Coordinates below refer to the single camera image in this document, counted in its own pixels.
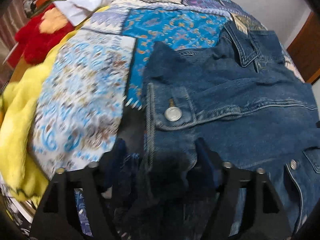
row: denim jacket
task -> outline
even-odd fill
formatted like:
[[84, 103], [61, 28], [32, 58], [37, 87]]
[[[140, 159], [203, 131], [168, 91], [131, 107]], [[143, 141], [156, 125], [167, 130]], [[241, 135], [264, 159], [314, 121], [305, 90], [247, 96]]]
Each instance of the denim jacket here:
[[[310, 84], [284, 63], [273, 31], [245, 34], [232, 21], [213, 48], [173, 51], [156, 42], [144, 72], [145, 176], [172, 153], [187, 187], [197, 162], [194, 141], [202, 137], [224, 161], [264, 168], [297, 231], [320, 197], [320, 129]], [[164, 115], [172, 101], [182, 111], [175, 122]], [[234, 232], [245, 192], [239, 195]]]

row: wooden furniture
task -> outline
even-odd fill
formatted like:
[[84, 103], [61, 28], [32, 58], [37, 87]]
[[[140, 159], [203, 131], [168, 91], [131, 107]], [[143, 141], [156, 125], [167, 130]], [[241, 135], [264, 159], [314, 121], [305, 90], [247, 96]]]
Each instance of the wooden furniture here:
[[320, 77], [320, 19], [313, 12], [287, 51], [303, 79], [313, 84]]
[[11, 82], [19, 82], [21, 80], [21, 78], [23, 77], [25, 71], [30, 67], [33, 67], [33, 65], [28, 64], [25, 61], [24, 57], [22, 56], [13, 71], [13, 74], [10, 78], [10, 83]]

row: white wall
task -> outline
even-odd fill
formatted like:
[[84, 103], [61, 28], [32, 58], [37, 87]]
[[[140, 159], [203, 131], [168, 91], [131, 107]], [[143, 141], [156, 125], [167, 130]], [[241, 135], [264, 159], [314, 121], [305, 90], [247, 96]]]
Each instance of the white wall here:
[[304, 0], [233, 0], [268, 29], [275, 30], [288, 47], [310, 14]]
[[320, 79], [313, 84], [312, 91], [313, 91], [313, 94], [315, 95], [315, 99], [318, 106], [318, 112], [320, 116]]

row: light blue patterned fabric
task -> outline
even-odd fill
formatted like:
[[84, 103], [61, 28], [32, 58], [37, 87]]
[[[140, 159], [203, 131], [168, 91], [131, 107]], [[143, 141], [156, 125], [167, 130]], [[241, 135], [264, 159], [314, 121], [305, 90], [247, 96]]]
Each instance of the light blue patterned fabric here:
[[214, 7], [210, 8], [202, 8], [198, 5], [183, 5], [183, 4], [176, 4], [176, 3], [167, 3], [167, 2], [154, 2], [154, 3], [147, 3], [140, 0], [114, 0], [110, 5], [110, 9], [121, 9], [121, 8], [129, 8], [129, 9], [157, 9], [162, 8], [164, 10], [187, 10], [187, 11], [197, 11], [202, 13], [209, 13], [209, 14], [217, 14], [220, 16], [224, 16], [231, 19], [230, 13], [225, 10], [217, 9]]
[[129, 12], [129, 8], [109, 8], [103, 12], [94, 13], [86, 21], [82, 29], [93, 30], [101, 33], [120, 34], [122, 24]]
[[122, 118], [135, 38], [79, 30], [42, 86], [29, 152], [51, 178], [112, 149]]
[[122, 31], [138, 38], [128, 90], [130, 103], [141, 106], [143, 69], [155, 41], [175, 50], [213, 47], [226, 21], [222, 16], [188, 10], [132, 9]]

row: white fabric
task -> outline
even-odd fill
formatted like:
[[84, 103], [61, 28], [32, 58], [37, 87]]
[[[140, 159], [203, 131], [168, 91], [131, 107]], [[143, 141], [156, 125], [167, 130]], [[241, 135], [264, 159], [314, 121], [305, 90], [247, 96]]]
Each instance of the white fabric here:
[[109, 5], [113, 0], [66, 0], [55, 1], [55, 6], [77, 26], [98, 8]]

